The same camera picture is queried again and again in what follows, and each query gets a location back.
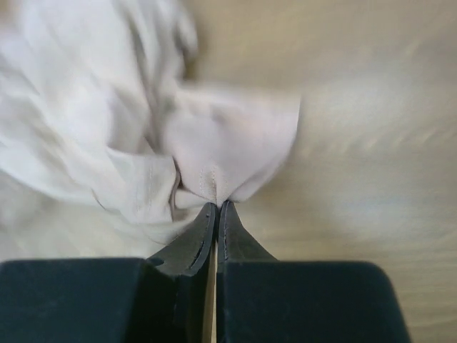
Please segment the beige t-shirt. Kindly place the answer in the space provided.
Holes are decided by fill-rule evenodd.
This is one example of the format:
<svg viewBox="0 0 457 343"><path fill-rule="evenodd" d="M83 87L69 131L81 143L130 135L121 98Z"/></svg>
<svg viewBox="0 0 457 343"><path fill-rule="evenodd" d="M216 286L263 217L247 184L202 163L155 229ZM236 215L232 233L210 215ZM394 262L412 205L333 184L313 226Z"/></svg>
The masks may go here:
<svg viewBox="0 0 457 343"><path fill-rule="evenodd" d="M288 157L301 100L190 84L180 1L1 3L1 256L144 256Z"/></svg>

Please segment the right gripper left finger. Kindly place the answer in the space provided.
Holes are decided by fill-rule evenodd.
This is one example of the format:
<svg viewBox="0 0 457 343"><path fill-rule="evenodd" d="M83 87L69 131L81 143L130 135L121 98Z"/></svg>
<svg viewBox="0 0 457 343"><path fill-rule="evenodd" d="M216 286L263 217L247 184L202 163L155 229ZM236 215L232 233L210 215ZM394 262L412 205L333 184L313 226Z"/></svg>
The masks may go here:
<svg viewBox="0 0 457 343"><path fill-rule="evenodd" d="M136 342L205 342L211 324L217 208L205 204L183 234L141 263Z"/></svg>

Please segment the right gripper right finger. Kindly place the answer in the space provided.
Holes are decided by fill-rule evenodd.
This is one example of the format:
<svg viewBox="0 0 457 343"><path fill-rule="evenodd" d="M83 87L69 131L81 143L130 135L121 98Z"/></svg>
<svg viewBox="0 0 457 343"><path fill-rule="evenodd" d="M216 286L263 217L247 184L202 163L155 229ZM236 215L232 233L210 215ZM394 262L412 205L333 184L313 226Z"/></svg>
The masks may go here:
<svg viewBox="0 0 457 343"><path fill-rule="evenodd" d="M218 245L216 270L216 341L225 342L224 265L227 262L276 261L243 227L235 204L225 201L219 212L216 234Z"/></svg>

